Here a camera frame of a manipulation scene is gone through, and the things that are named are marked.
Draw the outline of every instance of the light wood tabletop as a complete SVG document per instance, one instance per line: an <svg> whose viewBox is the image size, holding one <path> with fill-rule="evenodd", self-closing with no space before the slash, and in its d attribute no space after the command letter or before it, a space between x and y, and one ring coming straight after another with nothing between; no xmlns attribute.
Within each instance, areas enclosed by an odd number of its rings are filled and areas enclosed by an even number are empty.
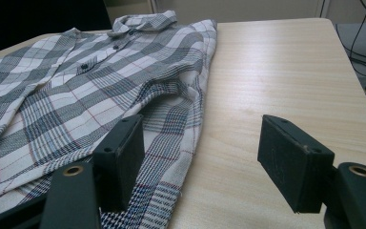
<svg viewBox="0 0 366 229"><path fill-rule="evenodd" d="M324 228L324 208L292 212L257 149L262 116L276 115L334 151L335 166L366 165L366 97L332 23L220 23L217 32L202 135L170 228Z"/></svg>

